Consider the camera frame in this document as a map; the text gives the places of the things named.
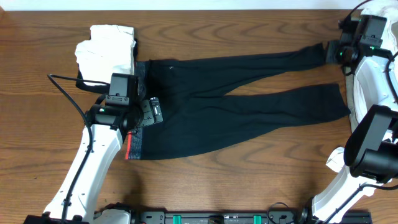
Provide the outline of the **folded black garment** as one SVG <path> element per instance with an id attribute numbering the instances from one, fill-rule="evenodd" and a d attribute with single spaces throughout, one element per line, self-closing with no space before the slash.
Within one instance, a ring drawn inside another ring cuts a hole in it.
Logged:
<path id="1" fill-rule="evenodd" d="M 76 46 L 76 87 L 93 93 L 107 93 L 113 73 L 134 74 L 135 38 L 91 39 Z"/>

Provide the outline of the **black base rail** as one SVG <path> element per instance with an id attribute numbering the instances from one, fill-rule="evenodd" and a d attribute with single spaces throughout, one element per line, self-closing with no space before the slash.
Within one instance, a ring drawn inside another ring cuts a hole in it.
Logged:
<path id="1" fill-rule="evenodd" d="M 165 213 L 127 212 L 109 209 L 95 215 L 94 223 L 142 223 L 142 224 L 268 224 L 295 223 L 291 211 L 269 213 Z"/>

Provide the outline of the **black leggings with red waistband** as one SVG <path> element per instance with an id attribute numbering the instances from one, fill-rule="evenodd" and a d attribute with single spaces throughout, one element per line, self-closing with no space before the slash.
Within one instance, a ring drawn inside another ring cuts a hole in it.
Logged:
<path id="1" fill-rule="evenodd" d="M 325 64 L 322 44 L 295 52 L 150 60 L 137 64 L 146 98 L 159 99 L 163 120 L 129 136 L 128 159 L 195 156 L 275 129 L 327 123 L 349 115 L 336 83 L 268 95 L 234 96 L 248 83 Z"/>

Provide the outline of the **white ribbed garment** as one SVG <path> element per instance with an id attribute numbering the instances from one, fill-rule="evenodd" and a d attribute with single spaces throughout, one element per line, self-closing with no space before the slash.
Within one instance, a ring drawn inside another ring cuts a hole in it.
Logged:
<path id="1" fill-rule="evenodd" d="M 366 6 L 361 15 L 385 17 L 386 27 L 382 34 L 382 49 L 397 52 L 397 1 L 379 1 Z M 387 60 L 381 57 L 362 60 L 354 75 L 354 108 L 358 124 L 371 105 L 385 105 L 397 110 L 392 90 L 387 85 L 384 74 Z"/>

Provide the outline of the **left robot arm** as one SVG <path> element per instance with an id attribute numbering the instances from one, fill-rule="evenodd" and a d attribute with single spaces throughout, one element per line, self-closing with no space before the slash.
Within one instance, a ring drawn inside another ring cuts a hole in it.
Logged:
<path id="1" fill-rule="evenodd" d="M 87 111 L 79 111 L 85 127 L 78 152 L 52 201 L 30 223 L 139 223 L 127 205 L 108 205 L 95 212 L 108 169 L 130 131 L 162 122 L 158 98 L 139 97 L 139 77 L 113 73 L 107 91 Z"/>

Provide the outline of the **folded white garment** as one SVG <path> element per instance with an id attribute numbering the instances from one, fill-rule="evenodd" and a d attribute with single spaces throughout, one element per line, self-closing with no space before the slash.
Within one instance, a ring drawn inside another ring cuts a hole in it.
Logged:
<path id="1" fill-rule="evenodd" d="M 109 83 L 113 73 L 134 74 L 134 28 L 92 25 L 90 40 L 76 46 L 75 56 L 82 79 Z"/>

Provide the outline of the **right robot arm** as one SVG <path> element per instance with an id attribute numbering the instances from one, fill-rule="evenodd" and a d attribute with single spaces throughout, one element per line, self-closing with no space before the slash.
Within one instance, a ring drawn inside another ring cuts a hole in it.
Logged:
<path id="1" fill-rule="evenodd" d="M 386 24 L 387 18 L 366 14 L 339 23 L 342 34 L 329 58 L 363 83 L 367 112 L 346 142 L 338 175 L 309 201 L 297 223 L 370 223 L 368 214 L 347 211 L 376 189 L 397 189 L 386 185 L 397 178 L 397 55 L 382 47 Z"/>

